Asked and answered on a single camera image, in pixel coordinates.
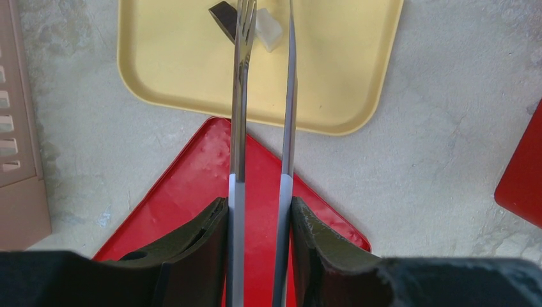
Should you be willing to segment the metal serving tongs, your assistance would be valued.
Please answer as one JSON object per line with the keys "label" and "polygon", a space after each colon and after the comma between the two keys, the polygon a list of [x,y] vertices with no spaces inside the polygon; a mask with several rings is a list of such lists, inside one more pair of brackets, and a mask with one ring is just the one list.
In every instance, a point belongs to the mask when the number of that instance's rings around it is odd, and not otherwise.
{"label": "metal serving tongs", "polygon": [[[228,192],[228,271],[226,275],[227,306],[244,305],[245,262],[245,188],[246,123],[248,73],[256,35],[257,2],[237,4],[234,52],[233,101],[231,112],[230,174]],[[290,213],[293,199],[293,160],[297,120],[297,42],[294,14],[289,16],[288,77],[282,173],[279,188],[277,240],[274,264],[273,306],[286,306],[288,257],[290,246]]]}

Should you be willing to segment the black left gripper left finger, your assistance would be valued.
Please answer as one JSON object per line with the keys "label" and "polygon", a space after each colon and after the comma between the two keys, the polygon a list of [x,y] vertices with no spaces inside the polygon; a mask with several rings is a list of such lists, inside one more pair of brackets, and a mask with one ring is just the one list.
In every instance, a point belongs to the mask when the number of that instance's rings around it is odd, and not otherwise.
{"label": "black left gripper left finger", "polygon": [[119,260],[71,251],[1,253],[2,306],[220,306],[228,204],[217,198],[181,227]]}

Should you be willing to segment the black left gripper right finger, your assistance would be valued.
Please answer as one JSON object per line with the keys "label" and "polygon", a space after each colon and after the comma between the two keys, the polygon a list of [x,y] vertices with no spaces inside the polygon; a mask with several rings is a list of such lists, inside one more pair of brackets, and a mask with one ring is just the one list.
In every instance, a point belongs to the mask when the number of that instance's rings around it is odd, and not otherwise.
{"label": "black left gripper right finger", "polygon": [[299,306],[540,306],[541,269],[520,258],[380,258],[291,203]]}

